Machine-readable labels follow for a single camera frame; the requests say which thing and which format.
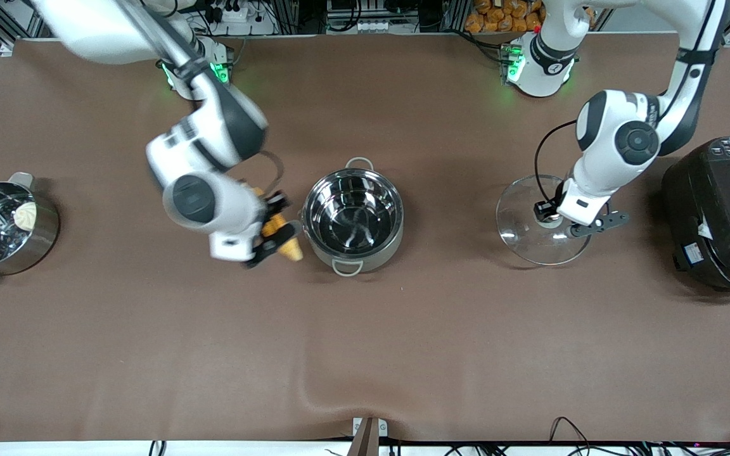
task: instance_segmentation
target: black appliance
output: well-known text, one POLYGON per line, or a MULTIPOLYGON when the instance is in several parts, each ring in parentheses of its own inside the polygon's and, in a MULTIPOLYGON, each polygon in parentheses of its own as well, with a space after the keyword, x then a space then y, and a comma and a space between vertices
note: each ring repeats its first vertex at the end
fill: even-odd
POLYGON ((675 266, 730 289, 730 136, 695 148, 663 175, 675 266))

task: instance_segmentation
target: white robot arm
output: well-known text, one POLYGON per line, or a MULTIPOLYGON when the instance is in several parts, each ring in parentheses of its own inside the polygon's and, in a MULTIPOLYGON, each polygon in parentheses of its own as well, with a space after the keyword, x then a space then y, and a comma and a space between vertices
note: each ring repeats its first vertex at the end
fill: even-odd
POLYGON ((159 57, 183 90, 203 95, 202 106, 154 138, 146 155, 163 189, 165 211, 179 225, 208 233, 212 257, 253 266, 296 236, 299 225, 293 222, 255 245, 263 223, 286 202, 280 194, 261 200, 225 173, 260 151, 267 122, 249 98, 218 80, 187 34, 131 1, 34 3, 73 53, 113 64, 159 57), (59 8, 79 14, 59 14, 59 8))
MULTIPOLYGON (((543 32, 553 20, 553 4, 570 3, 573 8, 578 2, 546 3, 548 17, 543 32)), ((671 23, 680 35, 669 88, 659 96, 605 90, 582 107, 576 126, 582 158, 568 173, 557 195, 538 205, 540 219, 559 214, 579 225, 593 224, 613 193, 643 173, 658 155, 678 150, 695 133, 702 93, 719 48, 726 0, 640 3, 671 23)))

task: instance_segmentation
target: brown table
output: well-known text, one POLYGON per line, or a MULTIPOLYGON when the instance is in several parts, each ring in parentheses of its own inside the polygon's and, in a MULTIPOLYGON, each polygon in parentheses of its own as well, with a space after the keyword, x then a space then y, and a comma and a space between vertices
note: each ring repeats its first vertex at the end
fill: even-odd
MULTIPOLYGON (((730 440, 730 294, 674 271, 654 202, 677 156, 730 135, 730 49, 689 146, 616 195, 629 225, 550 269, 495 226, 540 137, 597 90, 663 90, 676 45, 588 37, 567 86, 532 99, 458 37, 250 41, 234 77, 269 117, 288 214, 357 155, 405 200, 397 256, 342 279, 304 239, 301 263, 212 260, 165 216, 144 145, 188 104, 151 63, 18 43, 0 60, 0 179, 46 178, 63 226, 0 281, 0 441, 333 438, 362 415, 414 440, 543 440, 557 415, 592 440, 730 440)), ((560 132, 542 170, 578 156, 560 132)), ((232 173, 273 174, 264 158, 232 173)))

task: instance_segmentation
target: white tag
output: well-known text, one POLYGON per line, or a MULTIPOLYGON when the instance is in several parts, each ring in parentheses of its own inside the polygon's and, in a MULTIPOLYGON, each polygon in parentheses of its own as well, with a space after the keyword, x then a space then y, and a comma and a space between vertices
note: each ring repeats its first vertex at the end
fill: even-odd
POLYGON ((703 254, 700 251, 698 243, 692 243, 684 246, 683 251, 686 252, 686 259, 689 260, 690 265, 700 263, 704 260, 703 254))

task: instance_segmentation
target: metal pot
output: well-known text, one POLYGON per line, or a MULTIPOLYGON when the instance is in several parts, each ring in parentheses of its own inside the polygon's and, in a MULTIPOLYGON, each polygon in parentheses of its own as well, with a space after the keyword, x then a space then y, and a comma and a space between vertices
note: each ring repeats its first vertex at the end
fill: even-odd
POLYGON ((40 262, 58 235, 58 211, 31 191, 32 182, 27 173, 0 182, 0 275, 40 262))
POLYGON ((302 210, 306 237, 317 257, 342 277, 382 266, 396 253, 404 231, 398 190, 373 163, 357 156, 343 170, 317 181, 302 210), (352 168, 366 162, 369 169, 352 168))

